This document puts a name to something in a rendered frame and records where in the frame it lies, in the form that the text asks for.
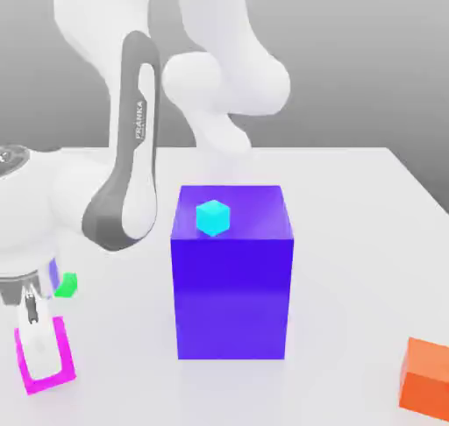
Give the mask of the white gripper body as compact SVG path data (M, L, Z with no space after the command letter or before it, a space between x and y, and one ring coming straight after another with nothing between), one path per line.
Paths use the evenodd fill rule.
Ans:
M18 308L18 329L25 363L33 380L61 370L61 358L53 318L45 299L35 291L23 291Z

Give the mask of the large blue box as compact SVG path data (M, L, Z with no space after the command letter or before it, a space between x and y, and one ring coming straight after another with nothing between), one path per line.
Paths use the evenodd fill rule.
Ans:
M230 227L211 237L198 206ZM278 186L183 185L170 238L179 359L283 359L294 235Z

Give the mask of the small magenta cube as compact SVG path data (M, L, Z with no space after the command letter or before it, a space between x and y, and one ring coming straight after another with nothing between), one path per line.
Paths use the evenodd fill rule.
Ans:
M30 375L27 364L25 362L24 349L21 343L19 329L16 328L14 330L14 340L16 346L18 368L25 386L25 391L27 392L28 395L36 394L38 392L42 392L53 387L57 387L76 378L75 365L72 358L72 353L70 350L70 344L68 341L68 335L63 317L54 316L53 326L61 358L61 370L54 375L39 380L33 379L32 376Z

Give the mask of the large orange box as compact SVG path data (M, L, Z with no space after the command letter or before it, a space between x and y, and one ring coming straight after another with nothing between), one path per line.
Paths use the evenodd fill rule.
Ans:
M408 339L398 405L449 422L449 346Z

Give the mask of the small cyan cube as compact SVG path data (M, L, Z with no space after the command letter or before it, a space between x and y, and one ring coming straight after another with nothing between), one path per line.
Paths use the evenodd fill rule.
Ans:
M231 224L229 206L210 200L196 206L196 228L210 237L228 231Z

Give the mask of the small green cube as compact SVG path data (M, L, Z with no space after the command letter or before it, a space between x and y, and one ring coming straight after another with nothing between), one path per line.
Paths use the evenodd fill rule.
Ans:
M77 291L78 282L75 273L64 273L60 285L54 290L53 295L58 298L71 298Z

